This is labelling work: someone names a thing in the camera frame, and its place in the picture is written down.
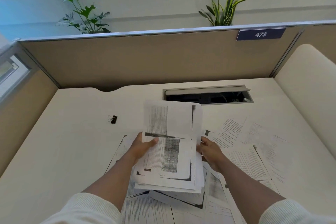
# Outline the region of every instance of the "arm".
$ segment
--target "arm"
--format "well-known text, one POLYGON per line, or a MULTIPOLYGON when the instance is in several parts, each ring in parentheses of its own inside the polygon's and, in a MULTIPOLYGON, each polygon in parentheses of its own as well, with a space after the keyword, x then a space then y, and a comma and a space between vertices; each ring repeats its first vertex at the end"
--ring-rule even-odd
POLYGON ((83 192, 96 195, 114 204, 121 212, 126 197, 132 167, 148 151, 157 144, 158 138, 150 142, 142 142, 139 133, 129 150, 115 165, 83 192))
POLYGON ((230 193, 248 224, 258 224, 266 209, 285 199, 240 170, 224 156, 215 142, 206 137, 202 137, 201 140, 197 151, 213 170, 224 176, 230 193))

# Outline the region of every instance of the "forearm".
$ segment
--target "forearm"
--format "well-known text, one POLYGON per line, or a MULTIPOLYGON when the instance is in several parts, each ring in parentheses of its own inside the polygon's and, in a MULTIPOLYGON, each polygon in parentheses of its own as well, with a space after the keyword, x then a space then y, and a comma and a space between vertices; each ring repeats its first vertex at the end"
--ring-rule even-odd
POLYGON ((121 212, 134 161, 132 154, 125 153, 106 174, 83 192, 94 194, 111 202, 121 212))
POLYGON ((239 211, 248 224, 258 224, 268 207, 285 199, 245 174, 226 157, 222 159, 219 167, 239 211))

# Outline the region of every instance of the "black binder clip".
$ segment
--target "black binder clip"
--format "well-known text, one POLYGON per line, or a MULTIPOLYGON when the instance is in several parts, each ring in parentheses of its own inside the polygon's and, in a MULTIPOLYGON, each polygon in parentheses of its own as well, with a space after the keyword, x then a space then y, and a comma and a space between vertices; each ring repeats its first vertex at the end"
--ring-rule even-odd
POLYGON ((111 116, 108 116, 108 122, 111 122, 111 124, 115 124, 116 123, 116 121, 117 121, 117 116, 115 116, 115 115, 113 115, 113 117, 111 117, 111 116))

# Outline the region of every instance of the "hand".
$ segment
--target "hand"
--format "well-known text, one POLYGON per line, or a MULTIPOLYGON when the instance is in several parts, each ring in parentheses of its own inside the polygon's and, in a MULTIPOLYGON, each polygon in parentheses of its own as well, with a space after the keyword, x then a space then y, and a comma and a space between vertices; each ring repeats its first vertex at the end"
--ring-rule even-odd
POLYGON ((133 166, 138 162, 138 160, 145 155, 145 153, 149 150, 149 148, 155 146, 159 141, 158 137, 155 137, 152 141, 142 142, 142 132, 140 132, 136 138, 134 139, 131 147, 126 152, 125 155, 131 156, 134 158, 133 166))
POLYGON ((214 171, 220 172, 223 161, 227 158, 215 142, 210 141, 204 136, 201 137, 201 141, 201 144, 196 149, 203 155, 202 160, 208 162, 214 171))

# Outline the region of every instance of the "sleeve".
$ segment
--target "sleeve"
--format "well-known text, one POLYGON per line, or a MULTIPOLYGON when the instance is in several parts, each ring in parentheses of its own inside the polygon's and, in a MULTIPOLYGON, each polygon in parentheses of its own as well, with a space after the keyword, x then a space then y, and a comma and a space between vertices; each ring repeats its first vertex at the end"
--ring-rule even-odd
POLYGON ((41 224, 120 224, 121 215, 110 202, 89 194, 78 193, 63 209, 41 224))
POLYGON ((299 203, 285 199, 271 205, 260 217, 259 224, 336 224, 335 217, 313 215, 299 203))

